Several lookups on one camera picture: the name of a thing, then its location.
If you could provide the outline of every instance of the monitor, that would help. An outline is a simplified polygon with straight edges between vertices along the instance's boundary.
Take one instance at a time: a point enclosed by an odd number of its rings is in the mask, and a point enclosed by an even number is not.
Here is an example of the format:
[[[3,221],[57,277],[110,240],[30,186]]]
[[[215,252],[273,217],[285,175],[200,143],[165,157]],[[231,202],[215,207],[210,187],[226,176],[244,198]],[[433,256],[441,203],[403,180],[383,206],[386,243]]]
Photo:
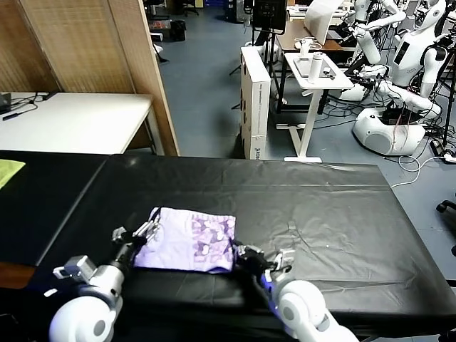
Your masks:
[[[313,0],[307,9],[304,26],[321,45],[325,44],[333,14],[342,3],[343,0]]]

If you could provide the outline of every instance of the wheeled chair leg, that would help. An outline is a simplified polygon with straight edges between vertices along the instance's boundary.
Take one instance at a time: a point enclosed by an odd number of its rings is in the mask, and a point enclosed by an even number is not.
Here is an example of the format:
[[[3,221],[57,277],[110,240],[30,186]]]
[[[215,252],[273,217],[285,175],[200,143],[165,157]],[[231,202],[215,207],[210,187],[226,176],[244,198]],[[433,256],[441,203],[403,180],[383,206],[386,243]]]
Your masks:
[[[450,207],[451,209],[456,210],[456,204],[451,201],[443,201],[442,203],[440,203],[437,206],[436,210],[438,212],[444,212],[447,209],[447,207]]]

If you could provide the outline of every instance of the white cylinder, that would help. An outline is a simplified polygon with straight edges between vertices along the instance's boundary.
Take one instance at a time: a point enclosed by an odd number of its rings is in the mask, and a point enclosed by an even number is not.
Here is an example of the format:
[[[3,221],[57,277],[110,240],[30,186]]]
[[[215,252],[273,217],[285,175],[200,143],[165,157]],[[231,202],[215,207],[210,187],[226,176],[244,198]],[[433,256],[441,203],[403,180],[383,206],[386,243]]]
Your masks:
[[[356,40],[364,52],[364,55],[368,59],[370,64],[378,64],[382,56],[378,52],[377,46],[375,45],[371,33],[366,31],[364,36],[357,36]]]
[[[315,83],[320,77],[321,67],[323,65],[322,52],[315,52],[312,58],[311,70],[309,71],[309,83]]]

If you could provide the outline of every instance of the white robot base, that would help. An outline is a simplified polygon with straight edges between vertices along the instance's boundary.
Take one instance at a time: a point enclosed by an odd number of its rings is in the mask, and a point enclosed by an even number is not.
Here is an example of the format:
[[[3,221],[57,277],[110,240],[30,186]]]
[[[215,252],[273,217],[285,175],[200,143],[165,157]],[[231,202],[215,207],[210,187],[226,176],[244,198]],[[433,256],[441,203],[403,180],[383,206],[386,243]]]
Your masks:
[[[356,118],[353,134],[359,143],[380,155],[412,155],[425,136],[418,124],[385,125],[380,121],[384,108],[367,108]]]

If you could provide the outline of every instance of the black table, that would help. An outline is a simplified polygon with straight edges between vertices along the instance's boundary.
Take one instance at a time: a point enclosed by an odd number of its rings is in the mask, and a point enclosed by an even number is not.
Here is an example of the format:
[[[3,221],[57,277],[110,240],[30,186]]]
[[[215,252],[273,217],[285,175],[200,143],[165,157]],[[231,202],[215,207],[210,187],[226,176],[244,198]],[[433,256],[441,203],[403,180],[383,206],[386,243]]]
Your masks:
[[[369,165],[112,156],[30,288],[50,281],[52,268],[73,255],[102,262],[112,230],[138,227],[154,206],[233,214],[237,238],[268,257],[295,248],[295,275],[315,283],[334,316],[358,335],[416,336],[456,326],[453,292],[379,169]],[[245,274],[136,269],[123,296],[120,321],[178,317],[281,328]]]
[[[0,151],[26,165],[0,190],[0,261],[38,266],[104,155]]]

